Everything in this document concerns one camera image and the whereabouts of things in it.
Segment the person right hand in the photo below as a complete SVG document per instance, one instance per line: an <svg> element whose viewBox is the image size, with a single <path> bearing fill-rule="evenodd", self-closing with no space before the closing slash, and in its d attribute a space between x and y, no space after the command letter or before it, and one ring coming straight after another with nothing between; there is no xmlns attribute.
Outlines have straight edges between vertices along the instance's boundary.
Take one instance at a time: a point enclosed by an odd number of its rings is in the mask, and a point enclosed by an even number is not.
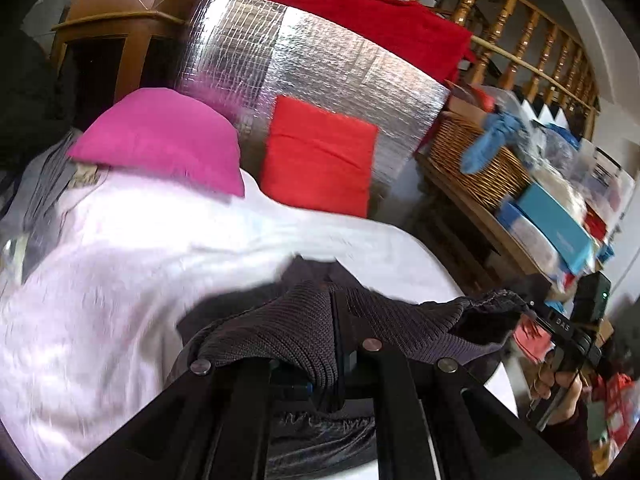
<svg viewBox="0 0 640 480"><path fill-rule="evenodd" d="M578 370L562 370L553 364L550 353L538 365L530 381L529 393L532 397L527 412L529 420L544 419L548 426L570 420L576 412L582 396L582 376Z"/></svg>

